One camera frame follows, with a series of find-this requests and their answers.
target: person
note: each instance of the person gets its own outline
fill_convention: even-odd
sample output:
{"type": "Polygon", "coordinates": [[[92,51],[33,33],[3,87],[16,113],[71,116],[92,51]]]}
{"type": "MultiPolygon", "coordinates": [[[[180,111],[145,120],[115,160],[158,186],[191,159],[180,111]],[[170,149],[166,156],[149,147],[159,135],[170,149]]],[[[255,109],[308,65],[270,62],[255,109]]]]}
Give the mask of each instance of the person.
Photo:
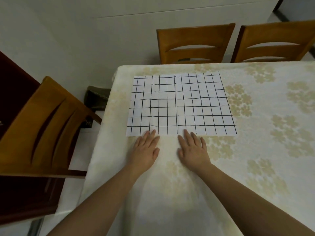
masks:
{"type": "MultiPolygon", "coordinates": [[[[128,163],[64,218],[48,235],[106,235],[118,210],[139,176],[151,168],[159,154],[156,131],[139,137],[128,163]]],[[[197,174],[223,204],[241,232],[247,235],[315,235],[305,225],[237,182],[208,156],[205,140],[184,130],[178,136],[178,157],[197,174]]]]}

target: finger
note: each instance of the finger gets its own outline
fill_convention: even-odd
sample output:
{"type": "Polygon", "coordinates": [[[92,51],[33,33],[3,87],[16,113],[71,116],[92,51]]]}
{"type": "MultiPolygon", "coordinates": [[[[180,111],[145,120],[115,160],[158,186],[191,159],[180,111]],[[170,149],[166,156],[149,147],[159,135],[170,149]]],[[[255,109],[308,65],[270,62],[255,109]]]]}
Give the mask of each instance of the finger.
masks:
{"type": "Polygon", "coordinates": [[[201,147],[203,149],[207,150],[207,144],[206,144],[206,141],[204,140],[204,138],[201,137],[200,140],[201,140],[201,147]]]}
{"type": "Polygon", "coordinates": [[[191,133],[192,138],[194,139],[195,145],[201,147],[200,141],[197,138],[196,134],[194,134],[193,132],[191,133]]]}
{"type": "Polygon", "coordinates": [[[181,148],[179,148],[177,152],[178,152],[179,160],[183,160],[183,158],[184,158],[183,150],[181,148]]]}
{"type": "Polygon", "coordinates": [[[141,136],[137,138],[137,140],[136,140],[136,142],[135,142],[135,144],[134,144],[134,148],[136,148],[137,146],[139,146],[139,143],[140,143],[141,139],[142,139],[141,136]]]}
{"type": "Polygon", "coordinates": [[[156,130],[154,129],[154,130],[151,132],[151,134],[147,137],[146,142],[145,142],[145,145],[146,145],[146,146],[150,146],[152,140],[154,139],[155,132],[156,132],[156,130]]]}
{"type": "Polygon", "coordinates": [[[191,135],[189,134],[189,132],[186,129],[184,130],[184,136],[185,136],[185,138],[187,140],[188,146],[195,145],[194,139],[191,137],[191,135]]]}
{"type": "Polygon", "coordinates": [[[182,136],[178,135],[177,138],[178,138],[178,141],[179,141],[180,146],[181,146],[183,149],[185,149],[186,147],[188,147],[187,142],[184,140],[184,138],[183,138],[182,136]]]}
{"type": "Polygon", "coordinates": [[[142,140],[139,143],[139,146],[143,146],[144,145],[144,143],[146,142],[146,139],[147,139],[149,134],[150,134],[150,131],[146,131],[146,133],[144,134],[142,140]]]}
{"type": "Polygon", "coordinates": [[[156,138],[154,138],[149,147],[155,148],[159,140],[160,140],[160,136],[157,136],[156,138]]]}
{"type": "Polygon", "coordinates": [[[154,161],[157,159],[159,152],[160,152],[159,148],[154,149],[154,151],[153,151],[153,160],[154,161]]]}

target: forearm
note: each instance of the forearm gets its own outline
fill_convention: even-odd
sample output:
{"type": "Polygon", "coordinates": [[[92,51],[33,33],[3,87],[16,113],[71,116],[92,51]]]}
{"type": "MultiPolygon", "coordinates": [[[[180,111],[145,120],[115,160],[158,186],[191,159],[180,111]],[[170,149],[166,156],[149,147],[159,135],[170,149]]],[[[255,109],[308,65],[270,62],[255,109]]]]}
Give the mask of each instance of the forearm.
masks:
{"type": "Polygon", "coordinates": [[[245,236],[315,235],[305,225],[214,165],[204,166],[198,175],[220,200],[245,236]]]}
{"type": "Polygon", "coordinates": [[[124,167],[73,210],[49,236],[106,235],[138,177],[131,167],[124,167]]]}

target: dark wooden door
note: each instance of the dark wooden door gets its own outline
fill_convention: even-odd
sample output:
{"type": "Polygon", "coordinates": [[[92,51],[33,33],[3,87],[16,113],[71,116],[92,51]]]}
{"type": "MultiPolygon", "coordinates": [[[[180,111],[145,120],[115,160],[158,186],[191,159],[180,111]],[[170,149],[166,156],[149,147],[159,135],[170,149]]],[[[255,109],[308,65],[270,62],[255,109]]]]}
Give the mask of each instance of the dark wooden door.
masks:
{"type": "MultiPolygon", "coordinates": [[[[0,52],[0,139],[39,85],[0,52]]],[[[55,213],[64,182],[62,178],[0,176],[0,225],[55,213]]]]}

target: paper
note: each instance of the paper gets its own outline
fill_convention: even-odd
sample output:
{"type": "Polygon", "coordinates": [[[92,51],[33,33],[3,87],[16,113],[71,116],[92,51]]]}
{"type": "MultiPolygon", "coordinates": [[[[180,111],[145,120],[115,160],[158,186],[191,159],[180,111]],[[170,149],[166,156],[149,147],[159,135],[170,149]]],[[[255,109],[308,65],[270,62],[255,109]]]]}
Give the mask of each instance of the paper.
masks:
{"type": "Polygon", "coordinates": [[[135,76],[126,136],[237,134],[220,72],[135,76]]]}

